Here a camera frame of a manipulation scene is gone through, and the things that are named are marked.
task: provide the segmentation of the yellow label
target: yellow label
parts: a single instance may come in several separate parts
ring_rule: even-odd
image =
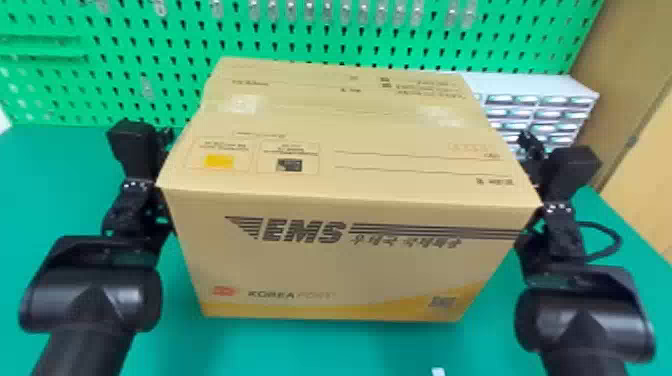
[[[233,156],[228,154],[208,154],[205,156],[205,167],[233,168]]]

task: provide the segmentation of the cardboard box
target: cardboard box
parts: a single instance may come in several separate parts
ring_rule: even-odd
[[[540,205],[459,75],[242,59],[158,185],[208,316],[458,320]]]

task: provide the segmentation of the black cable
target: black cable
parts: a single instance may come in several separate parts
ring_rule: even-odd
[[[612,229],[610,229],[606,226],[603,226],[599,223],[595,223],[595,222],[577,221],[576,223],[579,225],[579,227],[593,228],[595,230],[598,230],[598,231],[608,235],[609,237],[611,237],[614,240],[614,243],[611,244],[610,246],[602,249],[601,251],[593,252],[593,253],[591,253],[589,255],[586,255],[586,256],[572,257],[572,258],[581,259],[583,262],[591,262],[591,261],[595,261],[597,259],[601,259],[603,257],[611,256],[614,253],[616,253],[616,251],[618,251],[619,248],[621,248],[621,244],[623,243],[623,239],[621,238],[620,235],[618,235],[616,233],[616,231],[614,231],[614,230],[612,230]]]

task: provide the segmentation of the wooden panel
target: wooden panel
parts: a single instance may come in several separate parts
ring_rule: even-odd
[[[572,70],[600,93],[579,143],[590,145],[604,165],[593,180],[601,189],[657,108],[672,77],[672,1],[611,0]]]
[[[609,204],[672,262],[672,92],[602,190]]]

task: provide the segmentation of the table surface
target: table surface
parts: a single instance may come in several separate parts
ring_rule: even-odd
[[[122,171],[103,130],[14,127],[0,136],[0,273],[4,309],[0,333],[6,375],[30,373],[47,336],[18,327],[18,302],[53,241],[97,234]],[[577,193],[580,220],[616,229],[623,249],[602,261],[634,275],[653,321],[655,360],[629,366],[631,375],[672,370],[672,269],[591,189]],[[585,232],[589,250],[608,239]],[[510,252],[462,321],[454,324],[206,319],[201,316],[176,239],[163,249],[160,323],[138,335],[122,375],[543,375],[539,358],[524,352],[513,333],[513,311],[524,285]]]

